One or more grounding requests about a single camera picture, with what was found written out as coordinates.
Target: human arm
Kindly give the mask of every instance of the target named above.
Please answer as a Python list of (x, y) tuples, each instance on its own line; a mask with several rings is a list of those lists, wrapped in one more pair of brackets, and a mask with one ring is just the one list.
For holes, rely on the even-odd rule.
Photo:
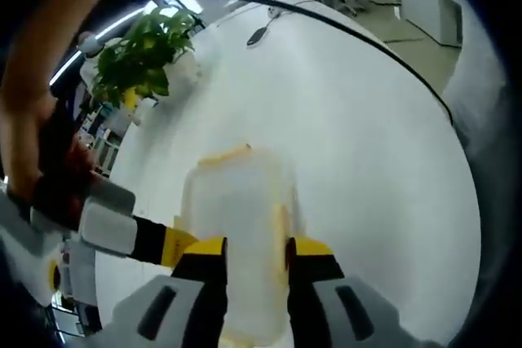
[(25, 200), (42, 176), (38, 133), (55, 110), (48, 82), (97, 1), (43, 0), (11, 45), (0, 87), (0, 147), (9, 187)]

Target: green leaves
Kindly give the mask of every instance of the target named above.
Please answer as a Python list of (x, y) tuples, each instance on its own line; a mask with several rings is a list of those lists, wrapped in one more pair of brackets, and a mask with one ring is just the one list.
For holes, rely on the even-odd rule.
[(142, 97), (169, 94), (163, 67), (193, 50), (188, 31), (194, 19), (185, 11), (171, 18), (160, 12), (158, 7), (142, 16), (118, 44), (101, 52), (93, 87), (96, 98), (119, 108), (124, 91), (131, 87)]

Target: white tabletop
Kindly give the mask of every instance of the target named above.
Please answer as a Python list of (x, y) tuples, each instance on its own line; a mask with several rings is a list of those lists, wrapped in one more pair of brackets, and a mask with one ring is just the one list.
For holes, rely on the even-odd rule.
[[(321, 4), (302, 7), (365, 32)], [(357, 38), (286, 14), (246, 49), (267, 8), (234, 14), (193, 39), (201, 85), (182, 108), (160, 104), (130, 126), (111, 179), (136, 193), (136, 214), (170, 225), (201, 157), (246, 142), (271, 148), (294, 164), (307, 234), (394, 303), (403, 327), (447, 343), (475, 291), (480, 220), (445, 113), (417, 78)], [(102, 324), (157, 273), (170, 271), (98, 253)]]

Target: white cabinet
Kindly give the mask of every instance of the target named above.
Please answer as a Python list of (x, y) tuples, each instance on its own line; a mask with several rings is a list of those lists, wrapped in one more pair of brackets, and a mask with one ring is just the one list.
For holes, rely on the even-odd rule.
[(462, 45), (462, 11), (455, 0), (400, 0), (404, 18), (441, 45)]

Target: white flower pot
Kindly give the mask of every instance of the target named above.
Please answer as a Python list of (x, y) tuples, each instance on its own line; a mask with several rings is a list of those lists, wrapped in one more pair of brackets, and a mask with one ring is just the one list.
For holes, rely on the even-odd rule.
[(197, 87), (201, 77), (199, 64), (192, 51), (186, 51), (174, 63), (165, 65), (163, 69), (169, 80), (169, 95), (157, 96), (162, 103), (176, 104), (187, 98)]

